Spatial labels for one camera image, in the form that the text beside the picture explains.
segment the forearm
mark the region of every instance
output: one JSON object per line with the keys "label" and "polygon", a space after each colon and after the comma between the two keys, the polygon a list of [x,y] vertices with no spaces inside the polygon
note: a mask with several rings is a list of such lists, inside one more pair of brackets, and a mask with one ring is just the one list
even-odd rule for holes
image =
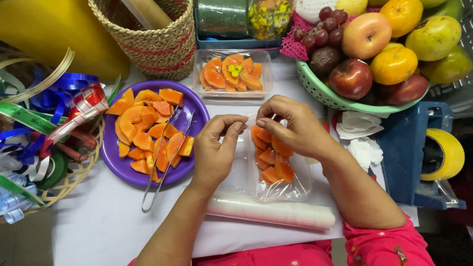
{"label": "forearm", "polygon": [[321,161],[324,175],[345,220],[358,228],[391,229],[406,219],[392,198],[340,144]]}
{"label": "forearm", "polygon": [[140,252],[134,266],[189,266],[210,196],[211,193],[198,193],[189,185]]}

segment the hand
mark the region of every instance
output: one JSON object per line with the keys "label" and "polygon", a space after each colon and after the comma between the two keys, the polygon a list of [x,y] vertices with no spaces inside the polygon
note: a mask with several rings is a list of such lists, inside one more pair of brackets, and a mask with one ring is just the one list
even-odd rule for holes
{"label": "hand", "polygon": [[205,124],[194,140],[195,170],[189,187],[206,196],[215,192],[230,173],[238,135],[247,120],[243,115],[216,115]]}
{"label": "hand", "polygon": [[[288,121],[287,128],[279,122]],[[274,95],[258,110],[256,124],[302,156],[319,161],[336,154],[341,145],[325,131],[307,104]]]}

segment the pink sleeve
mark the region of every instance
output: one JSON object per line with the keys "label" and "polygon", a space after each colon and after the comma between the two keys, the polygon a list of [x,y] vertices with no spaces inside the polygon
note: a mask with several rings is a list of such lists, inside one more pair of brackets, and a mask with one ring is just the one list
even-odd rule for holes
{"label": "pink sleeve", "polygon": [[136,260],[136,258],[135,258],[134,260],[132,260],[132,261],[128,264],[128,266],[133,266],[133,263],[135,262],[135,260]]}
{"label": "pink sleeve", "polygon": [[405,216],[403,227],[389,230],[358,229],[344,221],[348,266],[435,266],[425,249],[427,243]]}

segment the fingernail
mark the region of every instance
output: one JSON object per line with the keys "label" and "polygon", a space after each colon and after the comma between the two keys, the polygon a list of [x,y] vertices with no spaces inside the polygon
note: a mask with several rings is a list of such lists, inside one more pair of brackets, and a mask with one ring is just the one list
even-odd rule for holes
{"label": "fingernail", "polygon": [[241,126],[243,125],[242,122],[235,122],[235,129],[240,131]]}
{"label": "fingernail", "polygon": [[258,121],[256,121],[256,125],[258,127],[264,127],[264,121],[258,120]]}

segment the person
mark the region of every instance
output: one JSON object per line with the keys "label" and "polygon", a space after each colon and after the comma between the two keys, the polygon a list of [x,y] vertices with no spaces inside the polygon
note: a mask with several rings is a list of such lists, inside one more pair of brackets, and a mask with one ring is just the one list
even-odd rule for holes
{"label": "person", "polygon": [[[287,127],[279,123],[288,121]],[[169,215],[133,266],[189,266],[195,237],[210,197],[230,173],[238,135],[248,117],[217,115],[195,137],[195,170]],[[275,95],[258,110],[256,124],[289,145],[295,153],[322,164],[344,218],[349,266],[432,266],[427,243],[409,217],[359,166],[352,155],[320,125],[308,105]],[[200,262],[199,266],[332,266],[330,241],[237,252]]]}

